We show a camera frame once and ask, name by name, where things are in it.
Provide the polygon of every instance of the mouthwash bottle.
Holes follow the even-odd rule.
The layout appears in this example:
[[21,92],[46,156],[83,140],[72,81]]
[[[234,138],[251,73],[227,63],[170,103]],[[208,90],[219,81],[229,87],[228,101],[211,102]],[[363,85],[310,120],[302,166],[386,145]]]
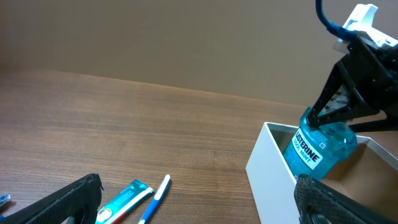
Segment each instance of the mouthwash bottle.
[[358,147],[355,133],[343,122],[311,128],[307,124],[307,108],[300,119],[300,127],[287,145],[283,156],[296,180],[300,174],[322,179],[340,160]]

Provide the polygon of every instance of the beige wall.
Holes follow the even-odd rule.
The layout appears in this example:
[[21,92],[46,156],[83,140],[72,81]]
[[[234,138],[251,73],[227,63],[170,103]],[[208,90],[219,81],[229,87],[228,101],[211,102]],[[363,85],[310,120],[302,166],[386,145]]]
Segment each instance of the beige wall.
[[[359,0],[324,0],[342,24]],[[375,26],[398,38],[395,0]],[[335,38],[315,1],[5,0],[3,66],[102,77],[312,105],[333,64]]]

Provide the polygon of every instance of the open box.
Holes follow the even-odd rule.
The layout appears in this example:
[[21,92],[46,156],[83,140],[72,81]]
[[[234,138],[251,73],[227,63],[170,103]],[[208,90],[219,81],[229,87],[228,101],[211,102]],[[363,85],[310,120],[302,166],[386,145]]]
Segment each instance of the open box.
[[[300,223],[294,179],[282,152],[298,127],[264,123],[246,166],[262,223]],[[398,222],[398,160],[371,138],[357,136],[353,155],[322,182]]]

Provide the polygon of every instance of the listerine bottle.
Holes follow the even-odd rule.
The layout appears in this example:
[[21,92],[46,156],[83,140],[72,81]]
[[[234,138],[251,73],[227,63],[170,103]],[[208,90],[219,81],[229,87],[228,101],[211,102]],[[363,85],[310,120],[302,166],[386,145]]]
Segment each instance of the listerine bottle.
[[283,156],[294,177],[307,174],[322,179],[340,160],[349,158],[357,148],[355,133],[343,122],[311,128],[307,124],[307,108],[300,127],[287,145]]

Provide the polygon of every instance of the wooden table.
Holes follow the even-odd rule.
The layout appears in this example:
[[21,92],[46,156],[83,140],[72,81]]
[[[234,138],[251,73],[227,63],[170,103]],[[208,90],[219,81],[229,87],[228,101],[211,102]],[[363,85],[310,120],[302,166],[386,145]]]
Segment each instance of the wooden table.
[[[305,106],[48,70],[0,75],[0,192],[12,214],[89,173],[170,192],[152,223],[259,223],[245,166],[264,121]],[[376,134],[389,146],[396,133]],[[150,200],[124,223],[137,223]]]

